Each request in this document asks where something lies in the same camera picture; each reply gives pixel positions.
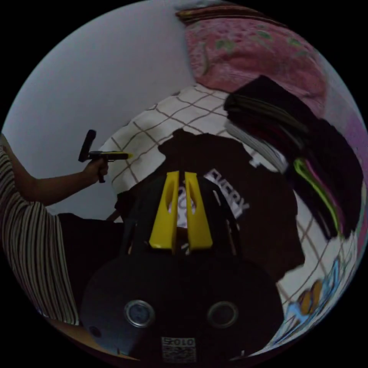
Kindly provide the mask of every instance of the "person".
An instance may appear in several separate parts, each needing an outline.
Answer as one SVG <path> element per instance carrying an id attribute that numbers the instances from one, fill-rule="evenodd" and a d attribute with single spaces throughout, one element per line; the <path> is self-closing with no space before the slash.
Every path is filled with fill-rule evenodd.
<path id="1" fill-rule="evenodd" d="M 103 160 L 81 172 L 36 179 L 0 137 L 0 241 L 18 283 L 37 311 L 52 320 L 81 324 L 79 310 L 92 275 L 116 258 L 123 223 L 52 215 L 47 206 L 94 185 L 108 173 Z"/>

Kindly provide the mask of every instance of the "black fabric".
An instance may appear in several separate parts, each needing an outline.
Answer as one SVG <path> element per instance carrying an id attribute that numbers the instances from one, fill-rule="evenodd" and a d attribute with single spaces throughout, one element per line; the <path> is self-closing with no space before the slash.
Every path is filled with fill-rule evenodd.
<path id="1" fill-rule="evenodd" d="M 80 312 L 84 290 L 93 274 L 119 255 L 124 224 L 59 214 L 69 280 Z"/>
<path id="2" fill-rule="evenodd" d="M 288 167 L 284 175 L 291 187 L 309 208 L 326 240 L 329 241 L 337 237 L 337 231 L 329 209 L 313 187 L 294 170 L 293 165 Z"/>
<path id="3" fill-rule="evenodd" d="M 226 186 L 238 202 L 249 203 L 237 218 L 244 257 L 266 270 L 277 282 L 286 272 L 304 263 L 297 232 L 297 204 L 285 177 L 263 166 L 253 167 L 243 145 L 231 138 L 194 135 L 180 129 L 159 146 L 165 162 L 146 179 L 120 193 L 115 208 L 125 218 L 130 203 L 148 182 L 179 170 L 204 176 L 213 169 L 218 183 Z"/>
<path id="4" fill-rule="evenodd" d="M 344 236 L 355 231 L 361 207 L 363 171 L 346 139 L 324 119 L 320 119 L 312 130 L 313 141 L 302 152 L 307 159 L 319 163 L 321 169 L 334 184 L 340 207 L 345 214 Z"/>
<path id="5" fill-rule="evenodd" d="M 355 231 L 361 207 L 363 172 L 353 149 L 334 126 L 317 119 L 301 100 L 265 76 L 230 94 L 224 109 L 237 127 L 273 145 L 291 166 L 299 157 L 313 162 L 321 181 L 343 212 L 344 237 L 348 238 Z M 290 184 L 301 198 L 308 198 L 309 210 L 326 214 L 323 201 L 317 200 L 310 189 L 303 192 L 307 186 L 302 185 L 300 179 L 295 180 Z M 326 214 L 325 219 L 330 223 L 331 214 Z"/>

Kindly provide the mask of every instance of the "hand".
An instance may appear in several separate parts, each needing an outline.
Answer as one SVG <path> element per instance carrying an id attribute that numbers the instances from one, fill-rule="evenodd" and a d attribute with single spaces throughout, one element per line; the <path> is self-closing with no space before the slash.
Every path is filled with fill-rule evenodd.
<path id="1" fill-rule="evenodd" d="M 100 158 L 99 160 L 89 162 L 83 170 L 83 173 L 86 174 L 87 180 L 90 184 L 95 184 L 99 180 L 99 173 L 102 176 L 105 176 L 107 171 L 107 162 L 103 158 Z"/>

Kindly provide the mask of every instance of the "black t-shirt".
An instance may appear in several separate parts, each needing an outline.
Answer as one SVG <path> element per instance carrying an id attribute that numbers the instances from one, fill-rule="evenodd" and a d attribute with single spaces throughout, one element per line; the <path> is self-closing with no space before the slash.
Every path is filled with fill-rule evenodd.
<path id="1" fill-rule="evenodd" d="M 166 156 L 151 175 L 120 193 L 115 208 L 125 218 L 148 182 L 170 171 L 195 172 L 217 183 L 227 197 L 240 227 L 244 257 L 267 271 L 275 282 L 303 265 L 304 253 L 297 232 L 297 203 L 285 178 L 263 166 L 231 138 L 194 135 L 182 129 L 159 146 Z"/>

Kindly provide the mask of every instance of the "stack of clothes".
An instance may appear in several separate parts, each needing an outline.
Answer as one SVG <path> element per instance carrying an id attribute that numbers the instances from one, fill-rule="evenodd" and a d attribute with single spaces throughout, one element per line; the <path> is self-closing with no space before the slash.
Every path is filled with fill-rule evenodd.
<path id="1" fill-rule="evenodd" d="M 284 174 L 326 239 L 349 238 L 359 220 L 363 173 L 336 128 L 265 76 L 230 94 L 224 110 L 228 132 Z"/>

